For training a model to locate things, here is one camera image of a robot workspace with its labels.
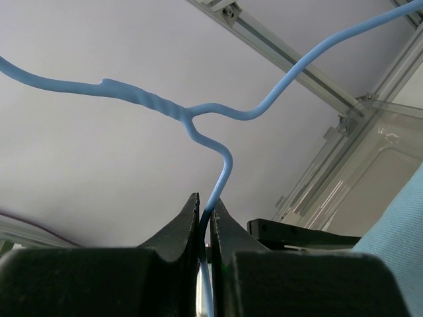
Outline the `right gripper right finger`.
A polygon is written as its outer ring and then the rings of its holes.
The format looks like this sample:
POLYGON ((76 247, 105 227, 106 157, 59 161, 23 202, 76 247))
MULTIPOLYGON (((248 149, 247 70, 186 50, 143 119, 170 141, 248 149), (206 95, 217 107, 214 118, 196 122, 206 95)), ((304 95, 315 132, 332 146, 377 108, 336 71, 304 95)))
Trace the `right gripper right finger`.
POLYGON ((216 316, 409 316, 393 274, 351 252, 271 251, 218 201, 211 216, 216 316))

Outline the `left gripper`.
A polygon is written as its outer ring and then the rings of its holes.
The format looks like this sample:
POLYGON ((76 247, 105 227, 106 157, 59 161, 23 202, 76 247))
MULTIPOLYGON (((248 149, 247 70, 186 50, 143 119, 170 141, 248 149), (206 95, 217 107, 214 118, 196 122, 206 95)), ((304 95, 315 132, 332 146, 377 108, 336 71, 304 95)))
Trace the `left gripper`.
POLYGON ((265 219, 247 223, 249 234, 271 251, 335 252, 351 250, 360 237, 333 234, 265 219))

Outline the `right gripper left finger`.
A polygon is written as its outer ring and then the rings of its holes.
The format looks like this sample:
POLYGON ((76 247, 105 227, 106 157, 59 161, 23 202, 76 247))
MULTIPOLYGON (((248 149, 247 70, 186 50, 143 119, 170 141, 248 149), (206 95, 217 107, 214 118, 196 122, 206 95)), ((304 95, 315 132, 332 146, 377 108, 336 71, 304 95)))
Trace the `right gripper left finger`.
POLYGON ((193 316, 199 195, 133 248, 27 248, 1 258, 2 316, 193 316))

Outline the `light blue trousers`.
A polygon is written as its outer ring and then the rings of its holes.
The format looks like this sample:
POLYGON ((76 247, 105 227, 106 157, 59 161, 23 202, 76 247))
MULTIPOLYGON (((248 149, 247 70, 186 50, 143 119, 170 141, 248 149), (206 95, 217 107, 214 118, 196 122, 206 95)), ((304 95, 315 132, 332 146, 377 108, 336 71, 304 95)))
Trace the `light blue trousers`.
POLYGON ((411 316, 422 315, 422 167, 352 248, 390 269, 411 316))

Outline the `light blue wire hanger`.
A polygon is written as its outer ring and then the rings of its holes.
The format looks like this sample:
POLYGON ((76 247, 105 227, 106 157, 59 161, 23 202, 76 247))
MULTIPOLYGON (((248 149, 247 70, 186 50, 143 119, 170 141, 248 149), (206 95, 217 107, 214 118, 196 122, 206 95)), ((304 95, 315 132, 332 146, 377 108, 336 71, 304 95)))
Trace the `light blue wire hanger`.
POLYGON ((203 286, 206 291, 206 310, 208 316, 214 316, 212 286, 210 283, 210 274, 206 260, 205 234, 212 215, 212 211, 217 205, 218 199, 231 175, 233 168, 233 157, 230 150, 223 144, 202 135, 195 127, 193 119, 196 116, 204 114, 219 114, 233 120, 249 121, 263 115, 265 111, 273 105, 278 97, 287 89, 287 87, 297 78, 297 76, 305 70, 314 60, 325 53, 331 47, 354 36, 363 34, 369 30, 377 28, 383 24, 391 22, 399 17, 403 17, 413 11, 422 8, 421 1, 411 1, 400 7, 392 9, 386 13, 370 18, 364 22, 346 28, 337 32, 321 43, 317 44, 312 50, 307 52, 293 67, 286 72, 275 87, 268 93, 263 101, 254 109, 249 111, 240 111, 218 103, 206 103, 197 106, 185 108, 170 100, 166 100, 147 92, 141 88, 115 81, 112 79, 103 79, 99 84, 80 83, 73 81, 62 81, 57 79, 49 79, 29 73, 6 59, 1 60, 1 72, 6 76, 30 87, 39 88, 51 92, 80 94, 87 96, 115 98, 144 106, 151 110, 160 112, 178 122, 180 122, 190 138, 198 144, 205 146, 217 153, 223 158, 223 169, 216 182, 213 191, 206 203, 204 212, 200 219, 200 242, 199 242, 199 259, 200 269, 203 276, 203 286))

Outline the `clear plastic bin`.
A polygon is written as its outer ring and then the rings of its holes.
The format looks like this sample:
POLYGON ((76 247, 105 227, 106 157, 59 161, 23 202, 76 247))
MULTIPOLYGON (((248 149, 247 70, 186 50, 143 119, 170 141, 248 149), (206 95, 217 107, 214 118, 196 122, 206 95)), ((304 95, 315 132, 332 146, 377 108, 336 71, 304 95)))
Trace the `clear plastic bin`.
POLYGON ((422 109, 368 100, 367 116, 344 121, 274 220, 315 230, 363 236, 422 164, 422 109))

